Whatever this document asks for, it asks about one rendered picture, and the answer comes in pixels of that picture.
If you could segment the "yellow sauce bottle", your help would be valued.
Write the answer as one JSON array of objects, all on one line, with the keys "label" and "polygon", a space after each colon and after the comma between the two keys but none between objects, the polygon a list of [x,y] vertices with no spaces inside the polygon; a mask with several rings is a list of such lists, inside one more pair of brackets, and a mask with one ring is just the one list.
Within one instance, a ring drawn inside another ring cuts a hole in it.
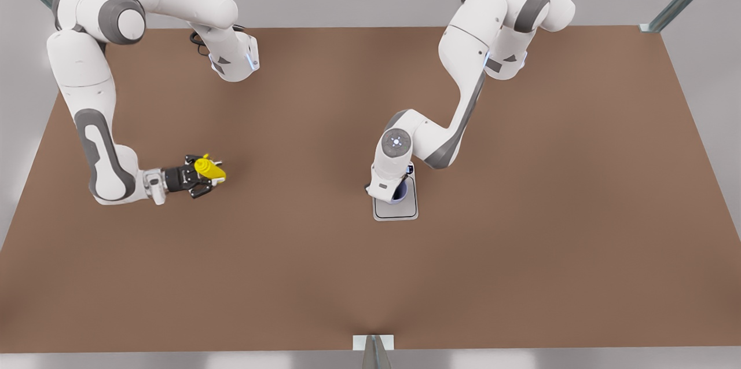
[{"label": "yellow sauce bottle", "polygon": [[196,158],[193,163],[194,169],[202,177],[212,179],[216,177],[225,177],[226,173],[221,168],[222,161],[214,161],[210,158],[209,154],[205,154],[200,158]]}]

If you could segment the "blue and white cup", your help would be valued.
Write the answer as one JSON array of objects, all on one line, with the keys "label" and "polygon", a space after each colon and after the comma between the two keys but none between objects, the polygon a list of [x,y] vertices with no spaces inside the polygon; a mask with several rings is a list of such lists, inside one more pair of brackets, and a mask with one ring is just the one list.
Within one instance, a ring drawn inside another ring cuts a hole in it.
[{"label": "blue and white cup", "polygon": [[394,205],[401,203],[405,198],[408,197],[408,195],[414,193],[414,180],[411,178],[411,176],[405,176],[402,181],[399,183],[399,186],[396,187],[394,194],[392,195],[391,200],[389,201],[389,204]]}]

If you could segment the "grey flat weighing scale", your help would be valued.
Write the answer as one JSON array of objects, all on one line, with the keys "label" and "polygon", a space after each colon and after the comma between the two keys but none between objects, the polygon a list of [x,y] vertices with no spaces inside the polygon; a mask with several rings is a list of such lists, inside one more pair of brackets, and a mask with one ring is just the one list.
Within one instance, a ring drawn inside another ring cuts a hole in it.
[{"label": "grey flat weighing scale", "polygon": [[415,220],[419,216],[415,174],[405,179],[406,196],[399,203],[389,204],[372,198],[373,218],[376,221]]}]

